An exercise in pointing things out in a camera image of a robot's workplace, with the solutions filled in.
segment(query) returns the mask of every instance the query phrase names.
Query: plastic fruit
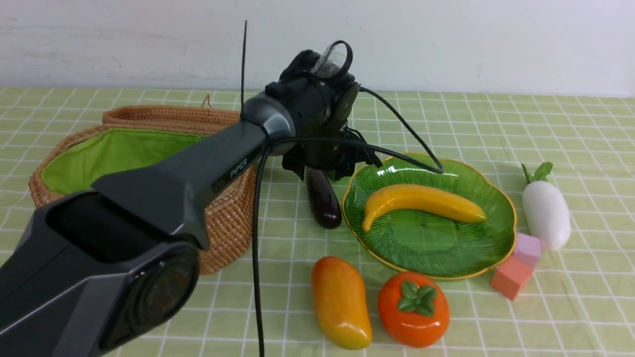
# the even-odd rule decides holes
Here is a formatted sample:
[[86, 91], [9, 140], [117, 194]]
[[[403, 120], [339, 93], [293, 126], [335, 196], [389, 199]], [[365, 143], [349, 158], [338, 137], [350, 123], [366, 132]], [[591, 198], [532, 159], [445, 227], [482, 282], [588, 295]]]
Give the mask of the plastic fruit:
[[523, 210], [529, 231], [540, 239], [544, 250], [559, 250], [571, 238], [571, 213], [562, 192], [547, 181], [553, 164], [542, 163], [533, 175], [522, 166], [527, 181]]
[[335, 229], [342, 224], [342, 209], [337, 195], [326, 174], [307, 168], [304, 182], [313, 218], [326, 229]]
[[325, 336], [344, 349], [363, 349], [373, 340], [366, 288], [358, 271], [337, 257], [323, 257], [311, 272], [313, 306]]
[[435, 344], [450, 325], [450, 307], [441, 289], [418, 273], [397, 273], [378, 298], [379, 318], [396, 341], [423, 348]]
[[434, 187], [396, 184], [373, 192], [366, 200], [362, 229], [368, 232], [375, 219], [394, 210], [425, 211], [468, 224], [487, 219], [479, 205], [459, 195]]

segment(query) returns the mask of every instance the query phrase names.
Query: pink block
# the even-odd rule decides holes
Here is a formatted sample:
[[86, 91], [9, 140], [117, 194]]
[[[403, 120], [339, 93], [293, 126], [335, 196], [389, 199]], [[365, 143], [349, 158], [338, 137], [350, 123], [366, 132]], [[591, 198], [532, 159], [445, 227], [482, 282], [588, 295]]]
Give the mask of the pink block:
[[532, 274], [533, 269], [530, 266], [511, 256], [498, 266], [490, 284], [509, 300], [515, 300], [531, 279]]
[[541, 252], [540, 239], [518, 233], [518, 241], [516, 242], [513, 256], [535, 269], [538, 261], [540, 261]]

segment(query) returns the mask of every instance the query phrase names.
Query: yellow banana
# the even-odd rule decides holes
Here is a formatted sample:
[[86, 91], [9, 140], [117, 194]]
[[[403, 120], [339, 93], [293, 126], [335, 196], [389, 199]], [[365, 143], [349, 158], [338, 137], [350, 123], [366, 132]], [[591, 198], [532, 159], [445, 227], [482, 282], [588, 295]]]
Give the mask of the yellow banana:
[[480, 206], [456, 194], [428, 186], [398, 184], [370, 195], [364, 208], [362, 229], [368, 232], [375, 219], [394, 210], [424, 211], [468, 224], [487, 219]]

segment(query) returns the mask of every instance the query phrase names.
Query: toy persimmon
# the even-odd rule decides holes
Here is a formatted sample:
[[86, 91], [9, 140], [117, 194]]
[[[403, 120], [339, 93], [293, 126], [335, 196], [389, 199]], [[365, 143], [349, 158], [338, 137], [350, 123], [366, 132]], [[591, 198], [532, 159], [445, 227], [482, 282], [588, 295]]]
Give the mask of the toy persimmon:
[[386, 281], [379, 292], [378, 308], [386, 332], [409, 347], [435, 344], [450, 325], [445, 294], [431, 279], [411, 271]]

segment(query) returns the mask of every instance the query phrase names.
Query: green tablecloth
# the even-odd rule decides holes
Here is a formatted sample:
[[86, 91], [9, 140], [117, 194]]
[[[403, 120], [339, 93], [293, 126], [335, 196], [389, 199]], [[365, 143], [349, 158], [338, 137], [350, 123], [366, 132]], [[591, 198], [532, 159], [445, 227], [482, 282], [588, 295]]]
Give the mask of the green tablecloth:
[[[212, 105], [239, 109], [235, 91], [0, 88], [0, 262], [12, 253], [34, 205], [27, 181], [64, 136], [129, 104]], [[304, 187], [280, 160], [265, 178], [260, 271], [268, 356], [635, 356], [635, 98], [381, 93], [442, 158], [465, 161], [504, 190], [519, 210], [530, 168], [552, 161], [551, 182], [572, 210], [570, 242], [544, 252], [534, 277], [510, 302], [490, 274], [440, 283], [451, 326], [436, 346], [405, 349], [377, 317], [378, 288], [393, 272], [362, 251], [345, 225], [311, 219]], [[381, 103], [362, 96], [353, 127], [372, 144], [421, 151]], [[346, 181], [337, 185], [340, 197]], [[365, 351], [325, 341], [312, 315], [310, 270], [338, 255], [361, 271], [375, 338]], [[169, 323], [112, 356], [256, 356], [250, 254], [201, 277]]]

